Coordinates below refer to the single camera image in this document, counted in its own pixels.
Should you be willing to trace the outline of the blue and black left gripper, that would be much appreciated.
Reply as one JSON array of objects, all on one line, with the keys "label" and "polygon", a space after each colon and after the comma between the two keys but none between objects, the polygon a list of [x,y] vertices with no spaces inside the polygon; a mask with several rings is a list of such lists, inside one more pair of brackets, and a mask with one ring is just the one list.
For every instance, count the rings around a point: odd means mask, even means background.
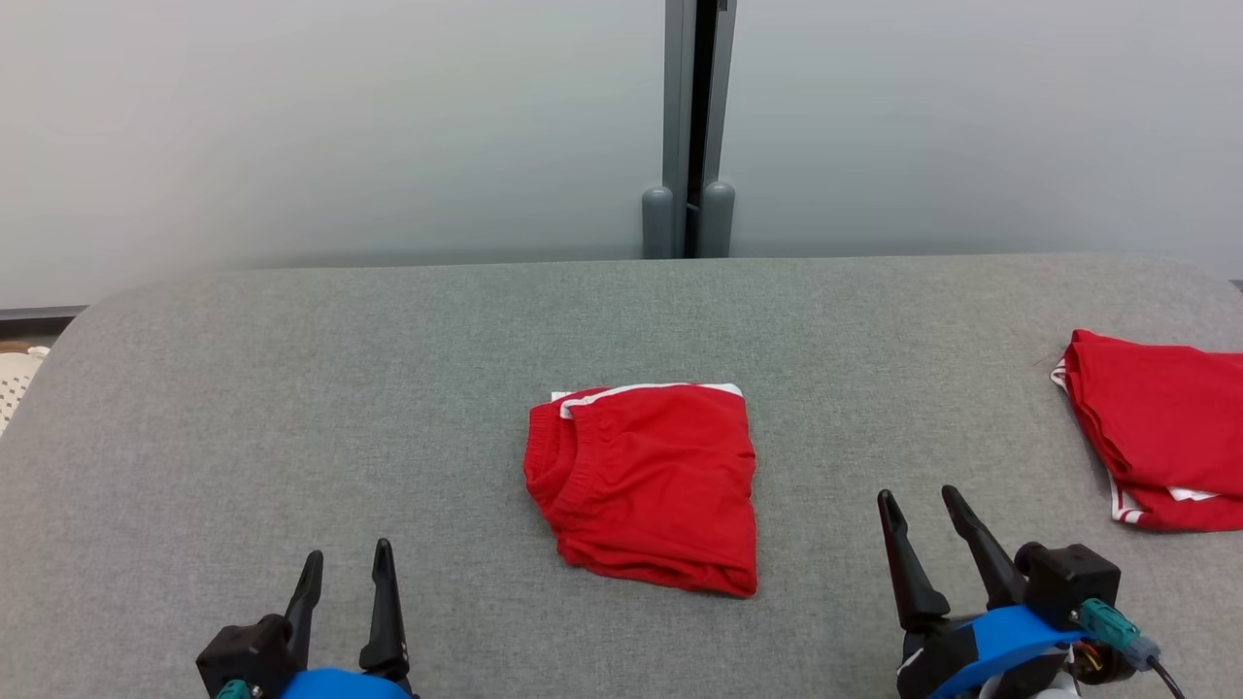
[{"label": "blue and black left gripper", "polygon": [[410,659],[405,622],[392,544],[379,539],[375,544],[370,580],[374,598],[370,628],[360,648],[360,672],[339,668],[308,669],[308,650],[314,607],[319,604],[324,558],[319,549],[306,557],[300,580],[287,604],[285,619],[290,636],[286,646],[303,670],[285,687],[285,699],[334,698],[419,698],[408,682]]}]

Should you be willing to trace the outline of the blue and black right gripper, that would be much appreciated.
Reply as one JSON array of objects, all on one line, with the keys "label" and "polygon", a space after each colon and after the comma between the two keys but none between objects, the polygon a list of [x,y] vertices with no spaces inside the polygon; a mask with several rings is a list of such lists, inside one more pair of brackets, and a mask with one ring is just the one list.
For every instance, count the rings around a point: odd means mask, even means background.
[{"label": "blue and black right gripper", "polygon": [[989,595],[989,612],[948,619],[948,601],[931,583],[910,544],[907,517],[883,488],[876,504],[897,624],[907,633],[907,655],[896,670],[897,697],[1078,698],[1066,670],[1068,654],[1091,634],[1080,627],[1057,631],[1025,606],[1016,606],[1025,597],[1025,576],[958,488],[946,483],[941,494]]}]

